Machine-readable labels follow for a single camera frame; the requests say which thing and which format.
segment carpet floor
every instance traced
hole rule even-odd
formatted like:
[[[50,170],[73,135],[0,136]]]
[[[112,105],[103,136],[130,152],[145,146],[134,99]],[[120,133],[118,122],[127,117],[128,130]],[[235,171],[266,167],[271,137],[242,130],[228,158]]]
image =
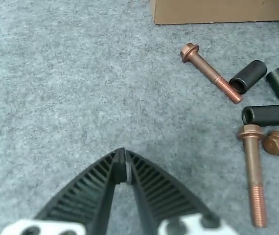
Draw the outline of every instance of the carpet floor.
[[[279,67],[279,22],[160,26],[148,0],[0,0],[0,232],[124,146],[241,235],[279,234],[279,158],[261,149],[269,222],[256,230],[236,139],[243,107],[279,101],[262,79],[234,105],[182,63],[188,42],[228,80],[252,60]],[[108,234],[140,233],[132,190],[118,186]]]

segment threaded shank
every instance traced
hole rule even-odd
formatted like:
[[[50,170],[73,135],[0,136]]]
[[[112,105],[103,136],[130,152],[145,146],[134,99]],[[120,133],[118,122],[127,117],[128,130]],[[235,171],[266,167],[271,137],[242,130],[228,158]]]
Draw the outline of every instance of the threaded shank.
[[[233,103],[237,104],[242,101],[243,97],[223,77],[217,78],[214,84],[222,90]]]
[[[265,199],[263,195],[263,186],[250,187],[252,220],[255,227],[267,227],[267,215]]]

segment bolt head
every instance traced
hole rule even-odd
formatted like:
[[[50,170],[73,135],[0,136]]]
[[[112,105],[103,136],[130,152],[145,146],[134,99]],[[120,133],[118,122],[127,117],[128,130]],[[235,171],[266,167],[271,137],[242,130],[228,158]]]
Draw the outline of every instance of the bolt head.
[[[279,131],[273,131],[262,142],[264,150],[272,155],[279,156]]]
[[[180,55],[182,57],[182,61],[184,63],[188,62],[189,61],[188,56],[193,52],[198,52],[198,50],[199,50],[198,45],[194,45],[192,43],[186,44],[184,47],[182,47],[181,53],[180,53]]]
[[[257,137],[258,140],[261,140],[264,137],[264,134],[260,126],[249,124],[242,126],[237,135],[237,138],[240,140],[243,140],[246,137]]]

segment screw hole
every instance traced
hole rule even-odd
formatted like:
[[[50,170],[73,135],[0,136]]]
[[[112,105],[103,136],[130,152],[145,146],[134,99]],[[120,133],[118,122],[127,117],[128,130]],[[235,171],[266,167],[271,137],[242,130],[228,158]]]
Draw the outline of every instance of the screw hole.
[[[39,235],[40,229],[39,227],[33,226],[25,229],[21,235]]]
[[[68,231],[61,233],[60,235],[76,235],[76,232],[68,230]]]

